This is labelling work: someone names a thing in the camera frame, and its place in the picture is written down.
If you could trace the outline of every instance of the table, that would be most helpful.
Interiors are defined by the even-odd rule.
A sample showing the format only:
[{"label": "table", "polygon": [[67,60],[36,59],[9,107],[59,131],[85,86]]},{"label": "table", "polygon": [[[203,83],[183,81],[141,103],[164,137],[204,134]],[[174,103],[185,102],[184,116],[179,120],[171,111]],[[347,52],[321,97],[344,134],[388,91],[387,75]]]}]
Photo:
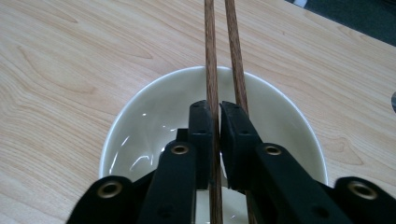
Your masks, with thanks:
[{"label": "table", "polygon": [[[218,65],[231,66],[215,8]],[[396,197],[396,48],[283,0],[236,12],[245,70],[303,111],[330,185],[355,175]],[[126,102],[205,64],[204,1],[2,0],[0,21],[0,223],[63,223]]]}]

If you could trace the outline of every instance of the light wood surface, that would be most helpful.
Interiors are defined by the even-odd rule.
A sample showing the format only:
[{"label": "light wood surface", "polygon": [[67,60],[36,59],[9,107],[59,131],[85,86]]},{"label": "light wood surface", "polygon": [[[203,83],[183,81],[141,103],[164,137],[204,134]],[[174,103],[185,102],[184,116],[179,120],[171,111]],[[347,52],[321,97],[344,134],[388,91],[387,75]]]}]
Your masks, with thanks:
[{"label": "light wood surface", "polygon": [[[396,48],[283,0],[236,1],[245,71],[303,111],[330,180],[396,196]],[[223,1],[218,65],[231,67]],[[151,81],[205,64],[204,1],[0,1],[0,223],[63,223]]]}]

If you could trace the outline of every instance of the pair of chopsticks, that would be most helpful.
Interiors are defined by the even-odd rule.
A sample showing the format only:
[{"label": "pair of chopsticks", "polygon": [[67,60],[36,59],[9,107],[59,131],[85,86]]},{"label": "pair of chopsticks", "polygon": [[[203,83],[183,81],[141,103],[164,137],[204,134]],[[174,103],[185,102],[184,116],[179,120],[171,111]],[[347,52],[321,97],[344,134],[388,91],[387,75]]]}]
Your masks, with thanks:
[{"label": "pair of chopsticks", "polygon": [[[225,0],[228,36],[233,65],[233,85],[235,101],[248,114],[248,99],[245,86],[244,68],[239,43],[238,25],[234,0]],[[206,100],[209,103],[215,124],[215,141],[213,150],[212,177],[213,184],[209,186],[210,223],[222,224],[221,168],[219,152],[219,97],[216,60],[216,33],[214,0],[205,0],[205,54],[206,54]],[[247,215],[250,224],[256,223],[250,209],[249,192],[247,196]]]}]

